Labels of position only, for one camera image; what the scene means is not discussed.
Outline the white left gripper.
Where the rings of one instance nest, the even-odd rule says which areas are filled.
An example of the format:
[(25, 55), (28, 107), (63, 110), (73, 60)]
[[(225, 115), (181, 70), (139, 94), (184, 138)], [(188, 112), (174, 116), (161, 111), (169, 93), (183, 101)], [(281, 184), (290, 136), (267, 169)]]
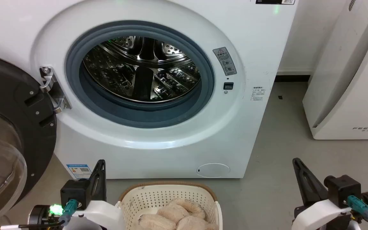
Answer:
[(89, 178), (91, 201), (83, 211), (71, 217), (71, 230), (124, 230), (124, 214), (117, 206), (107, 203), (106, 162), (97, 161)]

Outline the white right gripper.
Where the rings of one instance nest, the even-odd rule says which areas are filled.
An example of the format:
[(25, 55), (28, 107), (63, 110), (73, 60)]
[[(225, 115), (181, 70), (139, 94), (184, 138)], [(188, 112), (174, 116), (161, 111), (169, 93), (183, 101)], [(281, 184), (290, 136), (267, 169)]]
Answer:
[(339, 208), (332, 201), (327, 200), (327, 189), (300, 158), (294, 158), (292, 165), (303, 207), (307, 208), (295, 218), (292, 230), (316, 230), (340, 216), (341, 213), (351, 211), (350, 207)]

